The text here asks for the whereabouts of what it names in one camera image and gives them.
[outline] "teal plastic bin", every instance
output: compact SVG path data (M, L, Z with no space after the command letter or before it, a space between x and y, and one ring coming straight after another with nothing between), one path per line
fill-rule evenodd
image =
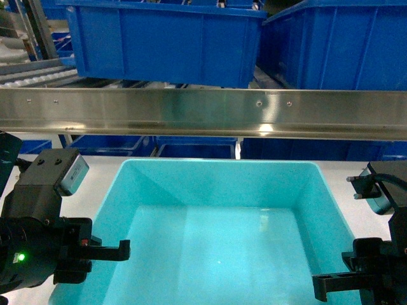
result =
M318 166L293 161L128 160L93 233L130 239L130 259L94 262L50 304L321 304L312 275L347 271L354 239Z

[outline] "blue plastic crate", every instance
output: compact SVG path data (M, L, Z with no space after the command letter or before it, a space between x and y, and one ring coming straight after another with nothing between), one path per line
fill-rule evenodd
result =
M74 53L69 32L53 32L51 35L59 57L70 57Z
M149 157L155 149L152 137L135 135L83 135L68 147L83 155Z
M237 138L231 137L156 137L157 146L164 144L228 144L236 147Z
M392 142L349 140L244 139L242 159L377 161Z
M386 150L382 160L407 160L407 142L394 142Z
M6 10L13 13L19 13L15 0L8 0L9 7ZM45 17L50 20L65 20L66 13L63 6L57 6L55 0L41 0Z
M306 0L263 25L258 65L288 86L407 90L404 0Z
M58 0L80 76L247 88L265 11Z
M226 0L226 7L227 8L242 8L246 10L250 10L253 7L253 0ZM191 5L217 5L218 0L191 0ZM264 5L263 1L258 1L257 3L258 9L261 9Z
M156 156L162 158L236 158L235 147L224 144L164 144Z
M66 10L63 6L57 6L55 0L41 0L45 16L50 20L66 20Z
M346 272L354 239L318 166L245 160L126 161L93 234L130 239L130 259L94 261L50 305L318 305L312 275ZM346 291L326 304L360 303Z
M52 148L51 140L24 140L20 154L39 154L49 148Z

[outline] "blue storage bin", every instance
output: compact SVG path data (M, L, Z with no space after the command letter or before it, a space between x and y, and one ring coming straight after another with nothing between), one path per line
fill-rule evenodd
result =
M149 157L155 149L152 137L135 135L83 135L68 147L83 155Z
M265 11L58 0L80 76L247 88Z
M50 305L318 305L311 276L347 271L354 239L318 166L245 160L128 160L93 234L130 239L130 259L94 261ZM360 303L347 291L326 304Z
M55 0L41 0L45 16L50 20L66 20L66 10L63 6L57 6Z
M24 140L20 154L39 154L44 149L52 148L51 140Z
M74 53L70 33L53 32L51 35L59 57L70 57Z
M407 142L394 142L385 152L382 160L406 160Z
M162 158L236 158L234 146L222 144L164 144L156 156Z
M377 161L391 142L349 140L244 139L242 159Z
M306 0L263 25L258 65L288 86L407 90L404 0Z
M237 138L231 137L156 137L157 146L164 144L228 144L236 147Z
M217 5L217 0L191 0L191 5ZM246 10L251 10L253 6L253 0L226 0L226 7L227 8L242 8ZM258 8L261 9L263 7L263 2L257 2Z

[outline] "metal frame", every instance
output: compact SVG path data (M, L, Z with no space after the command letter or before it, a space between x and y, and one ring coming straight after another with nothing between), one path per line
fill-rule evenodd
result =
M0 90L6 132L407 140L407 92Z

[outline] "black cable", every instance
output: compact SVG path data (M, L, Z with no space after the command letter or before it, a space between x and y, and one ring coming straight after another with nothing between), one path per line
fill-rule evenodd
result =
M20 158L17 158L17 160L14 163L15 166L18 166L20 173L25 173L25 171L30 167L31 164L32 164L31 161L27 161Z
M389 175L387 173L373 173L371 175L368 175L367 177L369 176L371 176L372 180L376 182L388 182L407 192L407 182L400 178L397 178L394 175Z

